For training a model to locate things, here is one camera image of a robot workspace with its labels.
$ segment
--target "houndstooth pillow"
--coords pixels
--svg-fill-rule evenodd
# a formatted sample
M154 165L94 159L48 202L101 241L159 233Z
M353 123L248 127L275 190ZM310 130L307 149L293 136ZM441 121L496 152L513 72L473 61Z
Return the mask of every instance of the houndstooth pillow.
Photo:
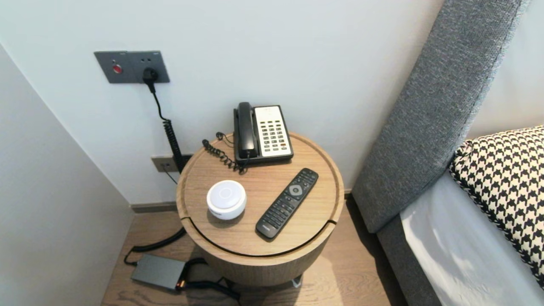
M544 126L467 140L450 173L544 289Z

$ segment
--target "wooden floor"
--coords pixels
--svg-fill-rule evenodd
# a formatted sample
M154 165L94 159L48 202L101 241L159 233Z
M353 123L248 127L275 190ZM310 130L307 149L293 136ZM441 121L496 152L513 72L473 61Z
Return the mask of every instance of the wooden floor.
M225 305L238 303L213 291L189 290L169 293L130 280L133 266L124 265L124 255L133 245L157 242L175 233L181 224L177 212L137 214L118 258L102 305ZM187 261L200 257L188 236L150 254ZM132 254L129 260L138 260ZM209 267L197 265L190 280L218 280ZM406 305L393 271L375 235L369 234L356 204L348 200L336 229L315 263L304 273L302 287L291 283L274 287L235 284L242 306L264 305Z

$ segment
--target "gray upholstered headboard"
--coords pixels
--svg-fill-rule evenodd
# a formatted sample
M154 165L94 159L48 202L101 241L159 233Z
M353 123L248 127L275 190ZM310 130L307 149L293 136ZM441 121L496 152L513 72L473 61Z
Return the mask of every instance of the gray upholstered headboard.
M352 190L370 232L445 171L528 3L445 1Z

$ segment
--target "remote control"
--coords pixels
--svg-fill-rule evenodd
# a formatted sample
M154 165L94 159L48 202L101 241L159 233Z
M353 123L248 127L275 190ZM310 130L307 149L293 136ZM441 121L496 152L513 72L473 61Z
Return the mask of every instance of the remote control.
M312 190L318 177L316 172L302 169L259 219L255 226L257 231L267 238L274 238Z

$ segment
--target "mattress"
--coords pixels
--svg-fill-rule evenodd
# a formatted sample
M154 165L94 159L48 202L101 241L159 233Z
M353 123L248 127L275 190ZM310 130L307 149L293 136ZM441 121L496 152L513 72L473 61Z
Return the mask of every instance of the mattress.
M529 267L449 173L400 217L443 305L544 305Z

